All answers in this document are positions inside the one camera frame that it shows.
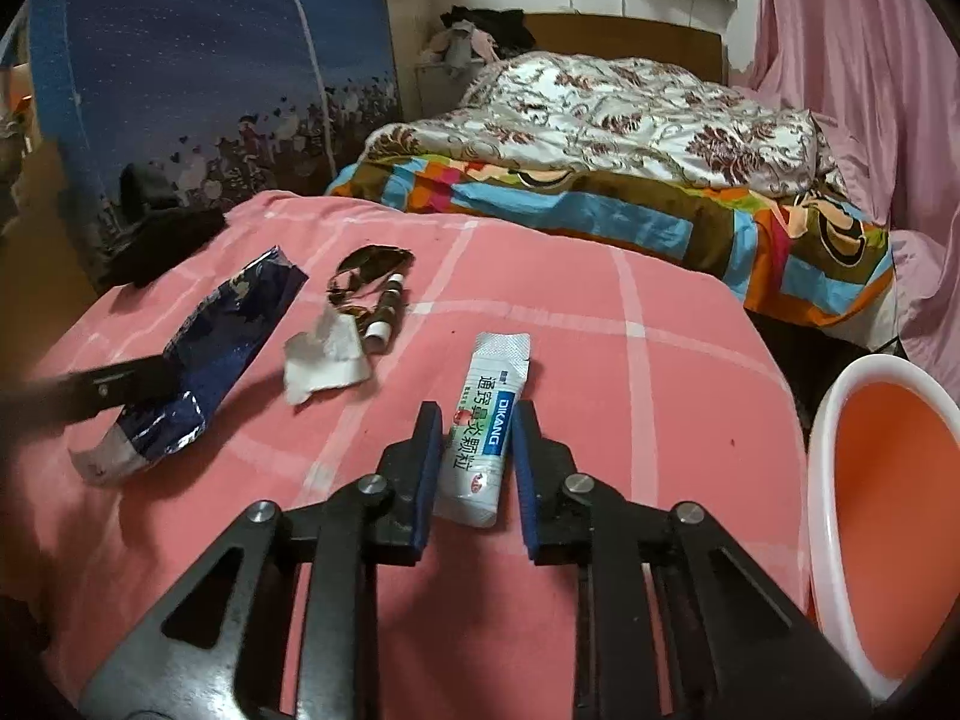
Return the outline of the white medicine sachet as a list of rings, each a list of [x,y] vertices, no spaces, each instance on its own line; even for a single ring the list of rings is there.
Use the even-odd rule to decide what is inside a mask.
[[[496,523],[512,413],[529,364],[529,333],[478,335],[441,460],[436,515],[473,528]]]

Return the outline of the blue snack wrapper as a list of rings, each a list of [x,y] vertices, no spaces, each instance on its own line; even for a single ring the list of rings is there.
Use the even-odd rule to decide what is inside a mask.
[[[194,444],[285,317],[308,275],[272,247],[195,307],[163,349],[176,387],[156,405],[127,405],[73,466],[93,486],[116,486]]]

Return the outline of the white paper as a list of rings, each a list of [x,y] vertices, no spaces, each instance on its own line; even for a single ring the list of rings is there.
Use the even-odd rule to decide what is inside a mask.
[[[286,401],[299,406],[314,394],[342,390],[366,382],[373,375],[355,319],[326,305],[309,332],[285,343]]]

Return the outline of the dark thread spool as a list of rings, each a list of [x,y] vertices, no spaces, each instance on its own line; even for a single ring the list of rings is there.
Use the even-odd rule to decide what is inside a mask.
[[[363,330],[366,353],[384,355],[391,346],[400,317],[404,314],[404,291],[404,273],[394,273],[387,278],[370,320]]]

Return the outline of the brown dried peel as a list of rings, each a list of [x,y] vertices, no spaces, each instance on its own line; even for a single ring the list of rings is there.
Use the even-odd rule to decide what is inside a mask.
[[[342,314],[355,319],[367,316],[371,309],[359,298],[371,289],[379,291],[395,273],[405,273],[415,262],[409,249],[393,245],[368,244],[353,250],[337,265],[327,281],[327,301]]]

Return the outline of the orange trash bin white rim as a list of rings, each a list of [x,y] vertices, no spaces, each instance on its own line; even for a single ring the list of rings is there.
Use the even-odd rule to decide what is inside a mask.
[[[906,359],[851,362],[809,439],[818,625],[874,702],[929,673],[958,629],[958,406]]]

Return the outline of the black bag on bed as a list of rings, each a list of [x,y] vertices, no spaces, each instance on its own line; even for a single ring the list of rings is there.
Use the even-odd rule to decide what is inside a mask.
[[[145,288],[226,227],[216,206],[184,206],[161,171],[128,164],[119,179],[119,234],[101,252],[101,288]]]

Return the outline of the pink plaid blanket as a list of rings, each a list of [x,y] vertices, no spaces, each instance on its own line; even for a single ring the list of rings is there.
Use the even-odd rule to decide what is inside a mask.
[[[291,406],[286,342],[313,327],[337,265],[366,244],[415,257],[394,346],[363,385]],[[530,338],[524,394],[581,470],[643,504],[703,504],[804,598],[805,455],[788,385],[724,284],[636,252],[475,216],[262,193],[153,286],[104,294],[39,374],[158,353],[206,294],[272,247],[308,279],[195,444],[117,489],[86,486],[71,465],[105,419],[11,464],[3,574],[41,605],[44,661],[68,697],[246,505],[324,499],[405,439],[423,403],[454,410],[483,332]]]

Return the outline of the blue fabric wardrobe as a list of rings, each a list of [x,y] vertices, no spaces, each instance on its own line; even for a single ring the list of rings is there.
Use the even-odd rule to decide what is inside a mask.
[[[386,0],[29,0],[28,47],[92,277],[127,226],[126,167],[184,206],[319,195],[400,114]]]

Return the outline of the colourful cartoon bed sheet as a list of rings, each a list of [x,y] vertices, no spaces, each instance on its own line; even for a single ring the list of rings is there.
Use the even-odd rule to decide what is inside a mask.
[[[345,167],[331,193],[409,213],[472,213],[589,239],[722,281],[745,309],[802,327],[847,322],[895,278],[889,234],[823,192],[771,200],[608,171],[523,171],[449,156]]]

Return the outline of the white nightstand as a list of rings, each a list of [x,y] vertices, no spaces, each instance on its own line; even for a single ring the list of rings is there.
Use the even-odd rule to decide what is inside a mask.
[[[485,68],[485,62],[472,60],[464,68],[448,64],[418,64],[415,67],[416,93],[423,117],[436,117],[459,106],[467,88]]]

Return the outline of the clothes pile on nightstand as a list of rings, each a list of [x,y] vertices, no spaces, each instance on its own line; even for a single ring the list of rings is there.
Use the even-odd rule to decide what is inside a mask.
[[[441,29],[421,49],[420,64],[448,67],[451,73],[466,71],[475,60],[490,65],[527,54],[537,47],[519,8],[490,10],[454,5],[439,16]]]

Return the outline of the floral white duvet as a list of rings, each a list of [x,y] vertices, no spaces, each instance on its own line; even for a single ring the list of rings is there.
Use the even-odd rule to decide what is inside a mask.
[[[449,112],[384,125],[363,154],[607,171],[686,187],[747,187],[768,199],[846,188],[808,110],[771,107],[654,60],[543,50],[483,68]]]

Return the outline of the wooden headboard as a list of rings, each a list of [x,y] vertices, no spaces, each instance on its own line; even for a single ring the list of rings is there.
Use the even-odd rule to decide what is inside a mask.
[[[640,57],[685,68],[705,82],[727,82],[726,50],[715,32],[664,21],[582,13],[526,13],[524,25],[540,50],[605,60]]]

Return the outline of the pink curtain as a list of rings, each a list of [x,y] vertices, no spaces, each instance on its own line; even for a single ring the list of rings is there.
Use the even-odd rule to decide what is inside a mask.
[[[892,234],[898,335],[958,390],[958,54],[928,0],[760,0],[747,83],[823,115],[848,195]]]

